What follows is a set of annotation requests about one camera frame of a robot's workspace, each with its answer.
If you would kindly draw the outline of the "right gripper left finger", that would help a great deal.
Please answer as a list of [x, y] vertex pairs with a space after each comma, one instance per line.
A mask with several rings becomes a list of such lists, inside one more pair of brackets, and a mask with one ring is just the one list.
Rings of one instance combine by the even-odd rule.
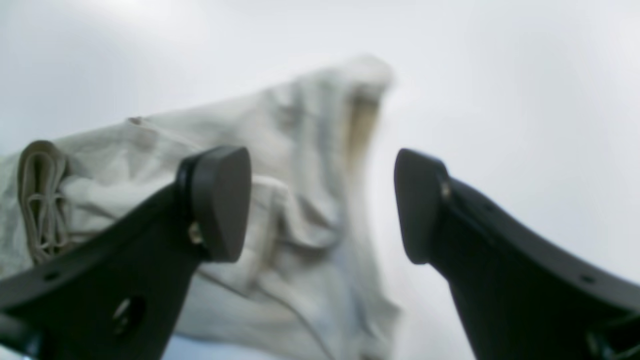
[[251, 186], [244, 146], [186, 157], [94, 239], [3, 280], [1, 358], [162, 358], [196, 269], [242, 254]]

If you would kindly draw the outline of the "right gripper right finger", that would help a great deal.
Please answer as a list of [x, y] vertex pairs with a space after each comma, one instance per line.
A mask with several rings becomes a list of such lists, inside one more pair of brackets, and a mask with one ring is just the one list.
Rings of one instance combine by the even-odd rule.
[[446, 279], [477, 360], [637, 360], [640, 289], [542, 238], [445, 164], [394, 164], [403, 248]]

